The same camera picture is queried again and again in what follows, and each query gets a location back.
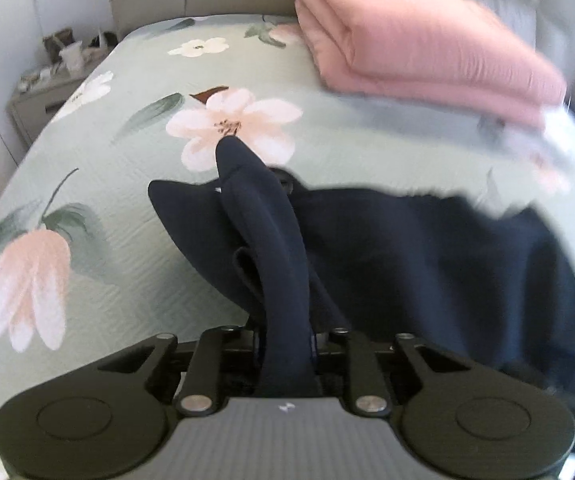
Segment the pink folded blanket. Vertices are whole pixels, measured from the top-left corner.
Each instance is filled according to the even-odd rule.
[[[470,108],[543,128],[561,73],[472,0],[296,0],[326,85]]]

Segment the dark blue garment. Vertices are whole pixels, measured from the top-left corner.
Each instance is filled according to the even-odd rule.
[[[217,162],[220,182],[152,182],[152,204],[203,277],[282,344],[304,337],[306,302],[316,331],[410,332],[575,387],[575,276],[535,210],[492,219],[459,197],[308,190],[234,137]]]

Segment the bolt head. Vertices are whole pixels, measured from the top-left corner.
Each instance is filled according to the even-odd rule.
[[[212,407],[212,399],[205,395],[189,395],[181,400],[181,408],[187,412],[200,413]]]
[[[383,397],[367,395],[359,397],[356,406],[365,413],[379,413],[387,408],[387,401]]]

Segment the nightstand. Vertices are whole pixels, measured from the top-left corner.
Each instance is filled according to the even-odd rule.
[[[59,108],[105,59],[96,59],[85,65],[78,74],[71,75],[65,66],[45,82],[36,83],[27,92],[14,91],[8,104],[16,125],[28,146],[39,137]]]

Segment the bedspread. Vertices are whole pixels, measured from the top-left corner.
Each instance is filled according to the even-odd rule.
[[[575,119],[565,110],[536,136],[452,108],[341,96],[321,87],[286,18],[156,23],[92,73],[2,195],[0,406],[155,333],[192,340],[245,322],[148,200],[154,179],[215,178],[225,135],[313,187],[462,194],[494,215],[533,203],[575,268]]]

